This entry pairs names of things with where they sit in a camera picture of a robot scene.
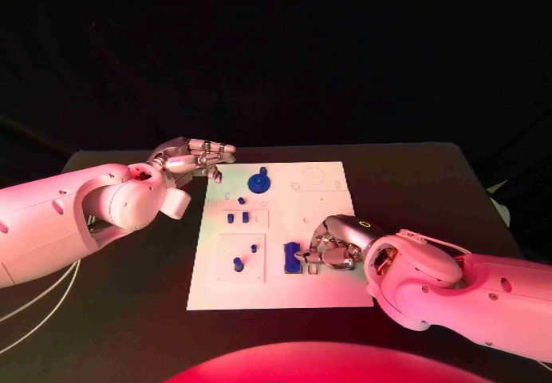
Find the white board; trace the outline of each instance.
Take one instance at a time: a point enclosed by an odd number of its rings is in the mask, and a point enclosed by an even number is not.
[[[340,162],[221,164],[222,184],[209,182],[187,310],[373,306],[362,264],[353,271],[317,267],[317,274],[284,272],[284,244],[309,248],[329,215],[353,215]],[[248,190],[248,178],[267,168],[271,188]],[[248,212],[248,223],[242,213]],[[234,214],[234,223],[228,223]],[[244,262],[235,271],[232,260]]]

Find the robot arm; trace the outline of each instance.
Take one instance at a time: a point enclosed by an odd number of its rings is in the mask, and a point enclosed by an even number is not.
[[[463,254],[453,257],[431,243]],[[407,230],[383,235],[345,215],[327,217],[296,258],[336,270],[363,261],[368,293],[408,329],[445,326],[480,345],[552,362],[551,266],[471,254]]]
[[[71,265],[159,211],[180,219],[190,196],[179,188],[193,175],[219,183],[215,164],[234,162],[235,150],[180,137],[143,164],[101,165],[0,190],[0,288]]]

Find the robotic hand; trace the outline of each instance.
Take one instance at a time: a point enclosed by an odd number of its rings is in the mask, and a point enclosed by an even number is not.
[[[192,176],[222,181],[236,148],[183,137],[141,164],[107,164],[0,190],[0,288],[51,274],[141,229],[180,219]]]
[[[334,270],[363,261],[368,293],[408,329],[441,325],[480,345],[552,362],[551,266],[473,254],[408,230],[385,235],[346,215],[326,218],[296,258]]]

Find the cable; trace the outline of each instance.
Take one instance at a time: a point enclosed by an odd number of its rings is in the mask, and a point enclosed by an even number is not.
[[[66,275],[69,275],[71,273],[71,270],[75,268],[75,265],[76,265],[76,262],[75,261],[69,267],[69,269],[66,270],[65,274],[61,276],[61,278],[58,279],[58,282],[43,291],[43,293],[40,295],[38,295],[38,297],[35,299],[32,299],[32,301],[29,301],[17,310],[12,311],[7,315],[4,315],[2,318],[0,318],[0,322],[3,322],[9,317],[13,317],[20,311],[23,311],[53,289],[55,287],[61,284],[61,281],[65,279]]]
[[[539,365],[543,365],[543,368],[548,369],[549,371],[552,371],[552,367],[549,365],[546,365],[546,363],[543,363],[542,361],[535,361]]]
[[[16,341],[15,343],[12,343],[12,345],[9,345],[3,350],[0,350],[0,354],[4,353],[12,347],[15,347],[30,335],[32,333],[39,329],[39,327],[43,325],[43,323],[48,321],[49,317],[55,314],[55,311],[58,310],[59,306],[61,306],[61,303],[64,302],[65,300],[65,297],[66,295],[69,294],[69,290],[71,290],[71,287],[72,287],[72,283],[75,282],[75,277],[76,277],[76,273],[78,273],[78,267],[81,266],[81,259],[74,263],[75,265],[75,273],[72,275],[72,278],[71,278],[71,282],[69,282],[69,286],[66,287],[66,290],[65,290],[65,293],[64,293],[64,296],[61,297],[61,300],[58,302],[58,304],[55,305],[55,308],[52,309],[52,311],[49,312],[49,315],[46,316],[46,318],[43,319],[43,321],[36,325],[36,327],[26,333],[26,335],[20,338],[19,341]]]

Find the black table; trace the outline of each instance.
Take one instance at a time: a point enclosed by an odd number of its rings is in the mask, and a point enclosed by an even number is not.
[[[149,154],[78,152],[65,171],[141,162]],[[236,158],[242,163],[340,160],[359,216],[388,231],[405,227],[473,252],[522,257],[454,144],[242,148]],[[180,221],[160,214],[147,228],[84,259],[58,312],[0,356],[0,381],[163,381],[231,351],[290,341],[376,345],[494,381],[551,381],[551,372],[535,361],[476,345],[440,326],[411,331],[378,307],[186,311],[206,184],[200,178],[185,187],[192,202]],[[3,312],[59,275],[2,289]],[[2,323],[3,347],[38,324],[64,290]]]

